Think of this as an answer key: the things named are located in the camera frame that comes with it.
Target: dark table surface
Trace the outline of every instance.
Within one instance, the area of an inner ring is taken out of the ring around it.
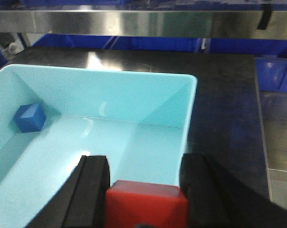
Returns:
[[[252,56],[29,47],[9,63],[195,75],[189,149],[210,154],[269,198]]]

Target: black tape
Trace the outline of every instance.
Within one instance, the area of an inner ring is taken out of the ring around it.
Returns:
[[[257,29],[266,30],[273,10],[271,4],[263,4],[262,7],[263,7],[263,15],[261,17],[261,20],[259,21]]]

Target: blue cube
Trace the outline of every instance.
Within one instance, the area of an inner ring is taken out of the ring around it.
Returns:
[[[14,116],[18,128],[23,132],[41,131],[46,116],[39,103],[22,105]]]

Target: stainless steel shelf edge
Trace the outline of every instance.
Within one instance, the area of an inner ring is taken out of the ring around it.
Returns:
[[[287,11],[0,10],[0,32],[105,36],[287,39]]]

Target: red cube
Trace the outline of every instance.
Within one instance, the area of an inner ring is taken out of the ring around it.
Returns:
[[[118,180],[105,194],[105,228],[185,228],[188,201],[176,186]]]

